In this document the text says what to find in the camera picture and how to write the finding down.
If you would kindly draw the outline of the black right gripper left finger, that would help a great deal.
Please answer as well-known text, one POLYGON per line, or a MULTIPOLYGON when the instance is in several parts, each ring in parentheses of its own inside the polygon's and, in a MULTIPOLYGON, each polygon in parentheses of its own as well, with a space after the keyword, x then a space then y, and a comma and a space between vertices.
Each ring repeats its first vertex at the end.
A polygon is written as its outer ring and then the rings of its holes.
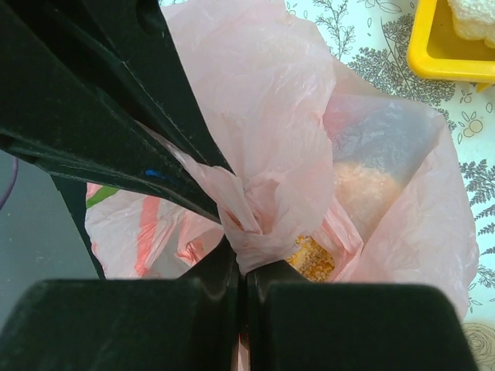
POLYGON ((237 283, 222 241, 172 280, 48 280, 1 332, 3 370, 234 370, 237 283))

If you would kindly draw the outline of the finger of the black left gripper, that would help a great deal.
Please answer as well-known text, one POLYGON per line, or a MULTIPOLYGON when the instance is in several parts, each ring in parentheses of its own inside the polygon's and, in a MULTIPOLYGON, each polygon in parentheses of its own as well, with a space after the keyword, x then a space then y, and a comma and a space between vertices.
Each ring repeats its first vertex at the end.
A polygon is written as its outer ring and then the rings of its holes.
POLYGON ((1 3, 2 150, 53 175, 167 199, 218 221, 215 202, 172 155, 179 148, 66 66, 23 2, 1 3))
POLYGON ((205 165, 210 134, 157 1, 24 1, 29 24, 82 80, 205 165))

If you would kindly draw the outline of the yellow food tray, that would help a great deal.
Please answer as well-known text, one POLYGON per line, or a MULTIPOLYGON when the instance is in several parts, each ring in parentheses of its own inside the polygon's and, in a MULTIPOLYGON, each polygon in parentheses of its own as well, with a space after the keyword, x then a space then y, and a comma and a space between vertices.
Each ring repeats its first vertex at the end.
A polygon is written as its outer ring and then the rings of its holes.
POLYGON ((476 83, 479 92, 494 85, 494 49, 456 35, 447 1, 418 2, 407 61, 421 78, 476 83))

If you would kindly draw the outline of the pink plastic bag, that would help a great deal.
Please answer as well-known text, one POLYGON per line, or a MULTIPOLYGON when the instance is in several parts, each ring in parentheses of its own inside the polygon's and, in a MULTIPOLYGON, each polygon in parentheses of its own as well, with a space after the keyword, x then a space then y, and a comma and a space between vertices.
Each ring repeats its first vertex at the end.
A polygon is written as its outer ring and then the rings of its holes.
POLYGON ((479 249, 444 117, 383 94, 333 57, 316 25, 281 1, 162 8, 209 132, 229 169, 172 155, 215 202, 218 222, 170 201, 87 187, 86 231, 104 276, 183 273, 222 239, 242 273, 286 260, 320 228, 336 181, 357 162, 403 189, 350 279, 440 288, 464 317, 479 249))

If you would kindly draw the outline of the toy cauliflower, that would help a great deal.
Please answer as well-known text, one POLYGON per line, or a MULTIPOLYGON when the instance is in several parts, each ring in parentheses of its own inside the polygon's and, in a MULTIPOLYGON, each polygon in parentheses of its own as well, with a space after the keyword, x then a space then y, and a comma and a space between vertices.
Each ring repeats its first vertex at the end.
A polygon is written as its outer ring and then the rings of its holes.
POLYGON ((494 48, 494 0, 448 0, 456 35, 494 48))

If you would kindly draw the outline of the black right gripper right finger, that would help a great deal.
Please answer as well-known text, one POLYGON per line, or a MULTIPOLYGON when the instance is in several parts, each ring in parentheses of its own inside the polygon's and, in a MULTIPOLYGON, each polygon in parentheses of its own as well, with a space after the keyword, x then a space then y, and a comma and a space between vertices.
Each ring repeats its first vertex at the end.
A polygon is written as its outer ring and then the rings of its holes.
POLYGON ((247 275, 253 370, 474 370, 437 288, 312 283, 285 262, 247 275))

